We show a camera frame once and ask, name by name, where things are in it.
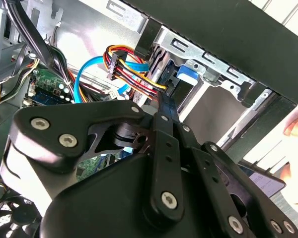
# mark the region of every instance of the black plastic bracket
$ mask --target black plastic bracket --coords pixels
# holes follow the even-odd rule
[[[161,28],[161,24],[153,20],[152,18],[149,18],[147,25],[145,26],[145,29],[140,36],[140,39],[137,43],[137,46],[135,48],[135,55],[145,59],[149,60],[150,58],[150,50],[153,44],[153,41],[155,40],[155,37],[157,36],[159,30]]]

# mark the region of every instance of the red wire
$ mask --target red wire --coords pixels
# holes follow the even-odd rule
[[[128,53],[131,54],[130,56],[131,56],[135,61],[137,61],[138,63],[143,63],[142,59],[141,59],[140,57],[136,56],[135,53],[134,53],[132,50],[128,49],[128,48],[125,48],[125,47],[116,47],[116,48],[113,48],[113,50],[123,50],[123,51],[127,51]]]
[[[121,72],[125,77],[127,77],[130,81],[132,81],[134,84],[136,84],[137,86],[139,86],[139,87],[141,87],[143,89],[146,89],[148,92],[151,92],[153,94],[157,94],[156,91],[153,91],[152,89],[149,89],[146,86],[144,86],[144,85],[140,84],[139,82],[135,81],[129,74],[127,74],[126,72],[124,72],[122,69],[117,68],[117,70],[119,72]]]

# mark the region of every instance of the screw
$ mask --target screw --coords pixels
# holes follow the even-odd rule
[[[50,127],[50,124],[43,118],[35,118],[31,121],[31,126],[33,126],[37,130],[46,130]]]
[[[277,224],[277,222],[275,222],[274,220],[271,220],[270,223],[272,224],[273,228],[275,228],[275,230],[281,234],[283,233],[282,229],[280,228],[280,226]]]
[[[32,59],[32,60],[36,60],[38,57],[36,56],[36,54],[30,53],[29,58]]]
[[[131,110],[133,110],[135,113],[138,113],[139,112],[139,109],[136,108],[136,107],[131,107]]]
[[[165,117],[164,115],[161,116],[162,119],[164,119],[165,121],[168,121],[169,119],[167,117]]]
[[[289,224],[289,222],[284,221],[284,226],[287,228],[287,230],[292,233],[295,234],[295,230],[294,228]]]
[[[77,145],[77,139],[70,134],[63,134],[59,138],[59,142],[64,147],[72,148]]]
[[[187,125],[183,125],[182,128],[183,128],[186,132],[189,132],[189,131],[190,131],[190,128],[189,128]]]
[[[164,192],[161,195],[161,200],[164,203],[164,205],[166,205],[167,208],[172,209],[172,210],[175,209],[178,205],[177,199],[170,192]]]
[[[214,150],[214,151],[217,151],[217,150],[218,150],[217,147],[216,147],[215,145],[210,145],[210,148],[211,148],[212,150]]]
[[[243,233],[243,226],[236,217],[230,216],[228,218],[228,223],[236,233],[238,234]]]

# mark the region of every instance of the fan grille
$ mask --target fan grille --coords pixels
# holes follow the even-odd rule
[[[1,210],[11,211],[11,209],[6,204],[4,206],[2,206]],[[6,215],[4,217],[0,217],[0,226],[2,226],[3,224],[6,224],[8,222],[10,222],[10,220],[11,220],[11,215]],[[9,238],[11,236],[11,234],[12,234],[12,231],[8,232],[6,234],[6,237]]]

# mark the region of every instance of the hand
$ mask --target hand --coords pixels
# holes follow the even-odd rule
[[[281,179],[287,185],[282,194],[298,212],[298,119],[287,127],[284,134],[289,145],[287,156],[290,164],[286,165],[281,173]]]

